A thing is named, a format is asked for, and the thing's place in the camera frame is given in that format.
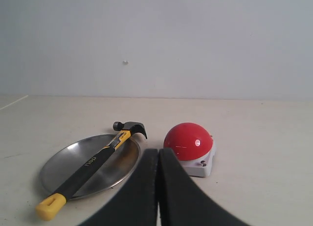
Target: black handle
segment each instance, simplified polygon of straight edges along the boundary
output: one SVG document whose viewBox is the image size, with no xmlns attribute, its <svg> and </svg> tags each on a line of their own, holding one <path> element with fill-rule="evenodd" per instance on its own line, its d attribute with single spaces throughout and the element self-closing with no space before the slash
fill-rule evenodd
<svg viewBox="0 0 313 226">
<path fill-rule="evenodd" d="M 74 174 L 72 174 L 60 187 L 53 193 L 62 194 L 68 201 L 71 197 L 89 180 L 92 175 L 109 159 L 115 149 L 108 147 L 89 159 Z"/>
</svg>

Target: white wall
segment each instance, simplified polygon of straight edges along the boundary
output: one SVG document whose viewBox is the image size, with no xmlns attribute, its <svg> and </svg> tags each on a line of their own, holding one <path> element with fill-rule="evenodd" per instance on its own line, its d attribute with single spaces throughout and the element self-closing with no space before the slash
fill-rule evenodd
<svg viewBox="0 0 313 226">
<path fill-rule="evenodd" d="M 0 0 L 0 93 L 312 100 L 312 1 Z"/>
</svg>

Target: yellow handle grip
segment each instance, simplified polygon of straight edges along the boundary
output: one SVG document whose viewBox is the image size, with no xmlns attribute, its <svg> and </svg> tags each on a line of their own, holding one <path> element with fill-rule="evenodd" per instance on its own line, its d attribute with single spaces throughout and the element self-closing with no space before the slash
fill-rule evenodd
<svg viewBox="0 0 313 226">
<path fill-rule="evenodd" d="M 62 194 L 55 193 L 36 206 L 36 213 L 42 220 L 52 220 L 65 203 L 67 203 L 65 197 Z"/>
</svg>

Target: white button base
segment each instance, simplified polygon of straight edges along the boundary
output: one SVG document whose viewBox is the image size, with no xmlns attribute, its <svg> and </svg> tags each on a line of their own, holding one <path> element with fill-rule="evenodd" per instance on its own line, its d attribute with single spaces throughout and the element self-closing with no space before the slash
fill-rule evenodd
<svg viewBox="0 0 313 226">
<path fill-rule="evenodd" d="M 211 174 L 213 157 L 216 152 L 216 145 L 213 141 L 213 146 L 210 152 L 204 156 L 191 160 L 191 161 L 179 161 L 182 167 L 185 169 L 188 175 L 197 177 L 208 177 Z"/>
</svg>

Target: table surface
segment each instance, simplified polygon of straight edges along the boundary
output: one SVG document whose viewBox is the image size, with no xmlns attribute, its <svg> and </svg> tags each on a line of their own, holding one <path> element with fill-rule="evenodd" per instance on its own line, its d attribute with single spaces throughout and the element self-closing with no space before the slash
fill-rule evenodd
<svg viewBox="0 0 313 226">
<path fill-rule="evenodd" d="M 74 226 L 97 211 L 126 180 L 43 222 L 38 172 L 67 145 L 130 120 L 145 124 L 143 150 L 162 148 L 176 124 L 202 125 L 217 152 L 211 175 L 192 179 L 207 195 L 252 226 L 313 225 L 313 102 L 25 95 L 0 96 L 1 225 Z"/>
</svg>

